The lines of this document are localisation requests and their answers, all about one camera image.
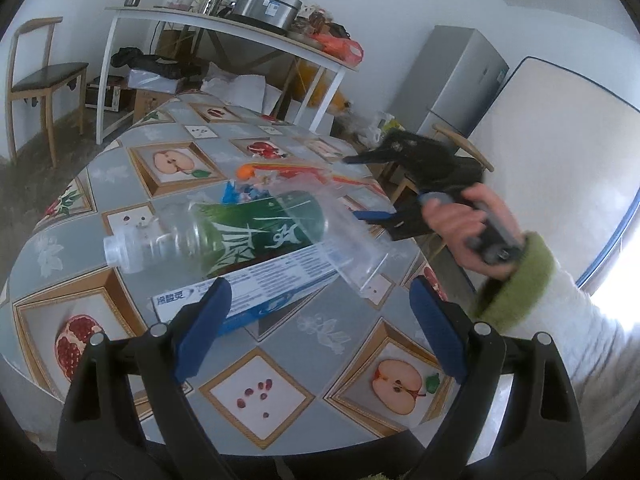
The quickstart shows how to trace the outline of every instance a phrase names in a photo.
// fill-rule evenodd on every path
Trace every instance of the floor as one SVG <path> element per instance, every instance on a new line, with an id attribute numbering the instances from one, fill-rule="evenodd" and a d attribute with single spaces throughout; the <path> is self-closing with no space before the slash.
<path id="1" fill-rule="evenodd" d="M 44 136 L 37 136 L 20 152 L 17 164 L 0 165 L 0 247 L 3 256 L 0 259 L 0 284 L 4 283 L 20 249 L 46 208 L 89 161 L 127 128 L 123 126 L 97 146 L 91 134 L 95 131 L 95 111 L 87 112 L 83 137 L 79 137 L 75 125 L 56 125 L 57 169 L 51 167 Z M 401 199 L 412 200 L 412 197 L 403 196 Z M 417 241 L 449 301 L 463 308 L 471 306 L 475 290 L 449 251 L 445 248 L 432 256 L 440 247 L 441 240 L 438 237 L 421 237 Z M 0 394 L 32 440 L 45 450 L 55 449 L 62 404 L 20 376 L 1 358 Z"/>

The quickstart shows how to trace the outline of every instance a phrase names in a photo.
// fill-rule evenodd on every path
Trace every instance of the rice cooker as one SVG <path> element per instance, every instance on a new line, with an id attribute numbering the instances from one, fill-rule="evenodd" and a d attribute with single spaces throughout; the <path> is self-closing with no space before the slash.
<path id="1" fill-rule="evenodd" d="M 300 0 L 237 0 L 229 18 L 284 35 L 300 7 Z"/>

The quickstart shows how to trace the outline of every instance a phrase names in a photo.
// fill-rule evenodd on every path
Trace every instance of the human hand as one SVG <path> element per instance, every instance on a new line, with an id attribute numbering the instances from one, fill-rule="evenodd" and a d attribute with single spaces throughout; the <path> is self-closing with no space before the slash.
<path id="1" fill-rule="evenodd" d="M 502 199 L 491 189 L 484 184 L 474 184 L 465 189 L 462 196 L 470 202 L 484 202 L 505 229 L 524 245 L 524 234 L 516 219 Z M 516 262 L 490 266 L 466 246 L 468 238 L 477 237 L 485 229 L 486 225 L 483 222 L 486 219 L 486 213 L 484 211 L 458 203 L 441 204 L 440 200 L 432 198 L 423 206 L 422 217 L 429 227 L 440 235 L 461 267 L 502 282 L 515 272 Z"/>

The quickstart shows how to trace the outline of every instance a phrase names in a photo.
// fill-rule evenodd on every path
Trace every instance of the orange ball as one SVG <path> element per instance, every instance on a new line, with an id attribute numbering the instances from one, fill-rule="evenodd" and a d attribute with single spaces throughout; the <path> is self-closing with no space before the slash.
<path id="1" fill-rule="evenodd" d="M 251 164 L 243 164 L 236 170 L 236 177 L 240 180 L 249 180 L 255 176 L 255 168 Z"/>

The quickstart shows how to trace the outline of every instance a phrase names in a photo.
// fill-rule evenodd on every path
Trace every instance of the gray refrigerator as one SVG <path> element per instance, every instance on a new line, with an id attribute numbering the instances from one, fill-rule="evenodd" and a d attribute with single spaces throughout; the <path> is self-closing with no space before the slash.
<path id="1" fill-rule="evenodd" d="M 431 137 L 442 124 L 468 137 L 509 71 L 474 28 L 437 25 L 388 112 L 408 131 Z"/>

